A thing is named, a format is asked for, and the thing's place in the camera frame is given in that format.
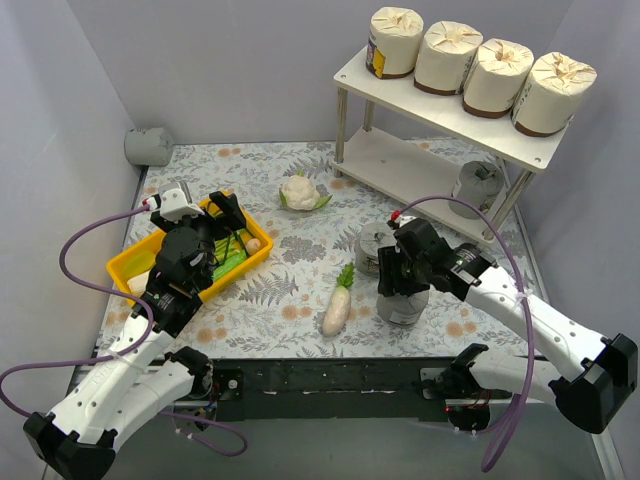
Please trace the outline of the grey roll with logo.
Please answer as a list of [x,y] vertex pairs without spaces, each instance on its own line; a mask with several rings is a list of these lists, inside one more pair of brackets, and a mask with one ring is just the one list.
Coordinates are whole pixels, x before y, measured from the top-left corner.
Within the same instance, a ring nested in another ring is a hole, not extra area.
[[392,229],[386,223],[373,222],[364,225],[355,242],[355,268],[362,274],[378,276],[378,250],[394,244]]

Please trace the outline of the white daikon radish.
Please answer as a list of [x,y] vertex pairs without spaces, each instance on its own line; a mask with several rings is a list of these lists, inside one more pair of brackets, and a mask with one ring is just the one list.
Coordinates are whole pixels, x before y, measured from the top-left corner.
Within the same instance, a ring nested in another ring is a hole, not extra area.
[[354,264],[349,263],[337,277],[322,323],[322,333],[326,337],[337,335],[346,323],[351,309],[350,288],[354,281],[354,271]]

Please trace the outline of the cream roll with cartoon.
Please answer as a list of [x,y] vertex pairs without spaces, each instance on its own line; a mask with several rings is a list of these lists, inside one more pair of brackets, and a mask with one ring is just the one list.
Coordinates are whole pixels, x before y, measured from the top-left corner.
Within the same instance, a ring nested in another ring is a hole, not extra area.
[[492,38],[479,46],[465,84],[463,108],[496,119],[512,108],[534,62],[526,46]]

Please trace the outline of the cream roll with label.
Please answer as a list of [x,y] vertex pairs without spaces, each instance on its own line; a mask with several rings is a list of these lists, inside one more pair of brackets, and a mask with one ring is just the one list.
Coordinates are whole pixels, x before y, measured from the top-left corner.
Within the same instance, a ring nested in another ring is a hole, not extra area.
[[454,21],[438,21],[424,34],[414,69],[414,86],[436,95],[462,91],[483,35]]

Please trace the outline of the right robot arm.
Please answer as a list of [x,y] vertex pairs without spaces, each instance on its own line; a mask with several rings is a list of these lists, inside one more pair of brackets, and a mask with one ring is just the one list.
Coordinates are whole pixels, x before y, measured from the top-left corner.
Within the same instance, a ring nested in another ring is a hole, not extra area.
[[394,245],[379,250],[383,297],[435,289],[490,315],[527,340],[540,359],[497,355],[474,343],[424,387],[444,398],[483,390],[553,405],[573,425],[600,434],[634,392],[638,347],[623,334],[608,338],[581,326],[535,295],[518,290],[512,274],[472,243],[449,246],[423,218],[393,213]]

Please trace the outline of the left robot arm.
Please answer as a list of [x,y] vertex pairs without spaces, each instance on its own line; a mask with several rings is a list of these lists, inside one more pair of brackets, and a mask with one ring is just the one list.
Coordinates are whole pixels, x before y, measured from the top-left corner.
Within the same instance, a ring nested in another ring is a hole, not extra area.
[[235,195],[216,191],[209,201],[216,214],[194,204],[177,184],[145,200],[164,237],[107,361],[48,413],[26,420],[23,430],[35,453],[63,478],[103,478],[124,442],[169,404],[213,397],[213,363],[190,347],[166,355],[157,372],[139,379],[201,308],[201,294],[220,264],[216,242],[247,225]]

